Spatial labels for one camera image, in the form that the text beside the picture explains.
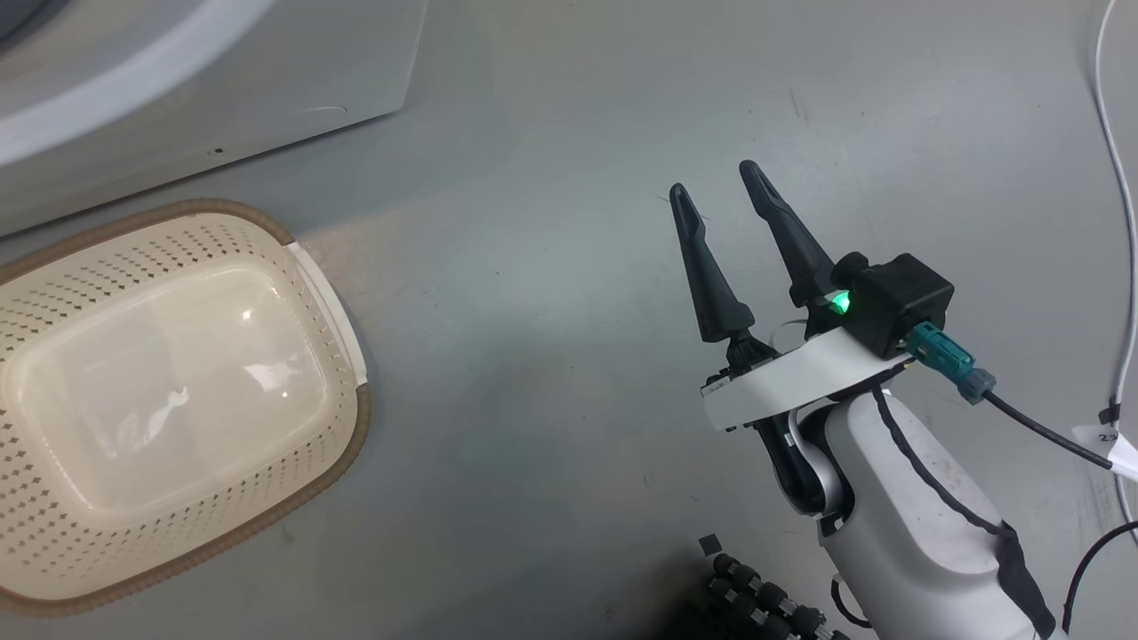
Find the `white appliance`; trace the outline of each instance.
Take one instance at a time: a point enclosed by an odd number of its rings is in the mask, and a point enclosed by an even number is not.
[[[426,0],[0,0],[0,235],[403,106]]]

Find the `cable connector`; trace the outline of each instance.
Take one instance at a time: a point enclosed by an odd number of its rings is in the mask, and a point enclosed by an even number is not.
[[[972,404],[980,404],[984,392],[996,387],[996,377],[978,369],[976,359],[932,322],[913,328],[906,351],[917,362],[951,380],[960,396]]]

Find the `gray table surface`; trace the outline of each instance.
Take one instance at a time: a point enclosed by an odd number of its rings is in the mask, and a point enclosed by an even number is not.
[[[257,206],[339,290],[378,401],[355,466],[281,524],[85,615],[0,614],[0,635],[636,637],[708,533],[838,618],[758,437],[704,422],[721,347],[699,342],[668,187],[692,191],[760,335],[801,314],[744,157],[834,256],[910,252],[955,282],[948,327],[1005,397],[1091,421],[1127,287],[1088,88],[1102,5],[435,0],[398,114],[0,241],[10,257],[190,197]],[[1120,5],[1125,153],[1138,7]],[[894,389],[1019,527],[1058,612],[1119,520],[1110,478],[926,371]],[[1077,638],[1133,635],[1136,558],[1120,542],[1089,572]]]

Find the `beige plastic basket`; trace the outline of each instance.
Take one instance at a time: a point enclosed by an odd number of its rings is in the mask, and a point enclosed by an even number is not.
[[[0,268],[0,606],[76,613],[237,544],[344,474],[370,407],[328,281],[247,206]]]

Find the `black cable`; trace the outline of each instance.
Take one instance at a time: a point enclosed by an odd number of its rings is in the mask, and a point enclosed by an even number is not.
[[[871,391],[873,393],[873,399],[877,401],[877,412],[881,413],[882,421],[885,422],[885,426],[889,428],[889,434],[893,436],[893,443],[897,444],[897,449],[899,449],[909,460],[909,463],[913,465],[913,470],[921,476],[921,479],[937,492],[937,495],[940,497],[945,504],[948,504],[950,509],[964,516],[964,519],[967,520],[968,524],[984,530],[990,535],[1003,536],[1003,531],[999,526],[981,518],[972,511],[972,509],[965,507],[964,503],[957,500],[956,497],[945,489],[945,485],[940,484],[940,482],[929,473],[924,462],[921,461],[921,458],[915,451],[913,451],[913,448],[909,446],[909,442],[905,440],[905,434],[901,433],[901,427],[898,426],[897,420],[893,418],[893,413],[889,410],[889,404],[885,403],[885,394],[881,391],[881,385],[874,385]]]
[[[1079,591],[1079,582],[1082,581],[1082,574],[1087,572],[1087,567],[1090,566],[1090,561],[1095,559],[1095,556],[1103,550],[1103,547],[1114,540],[1115,538],[1127,533],[1129,531],[1138,530],[1138,522],[1127,523],[1122,526],[1116,526],[1111,531],[1106,532],[1103,538],[1098,539],[1087,555],[1082,557],[1079,563],[1079,568],[1074,569],[1074,577],[1071,579],[1071,588],[1067,589],[1067,599],[1063,602],[1063,633],[1071,632],[1071,617],[1074,613],[1074,594]]]
[[[1062,446],[1063,449],[1066,449],[1067,451],[1074,453],[1075,456],[1082,458],[1083,460],[1089,460],[1090,462],[1094,462],[1095,465],[1098,465],[1104,469],[1110,469],[1111,467],[1114,466],[1110,460],[1103,458],[1098,453],[1095,453],[1094,451],[1079,446],[1078,444],[1071,442],[1070,440],[1061,436],[1059,434],[1053,432],[1052,429],[1024,416],[1022,412],[1020,412],[1019,409],[1012,407],[1007,402],[1004,402],[1004,400],[1000,396],[992,393],[991,389],[986,391],[983,393],[983,396],[984,400],[991,402],[992,405],[996,407],[996,409],[999,409],[1000,411],[1007,413],[1008,417],[1015,420],[1016,422],[1020,422],[1021,425],[1046,437],[1047,440]]]
[[[869,621],[857,617],[852,612],[846,608],[846,602],[842,602],[842,593],[838,590],[836,580],[830,581],[830,597],[834,599],[834,606],[838,607],[838,612],[846,616],[846,620],[850,621],[850,624],[856,624],[861,629],[873,629]]]

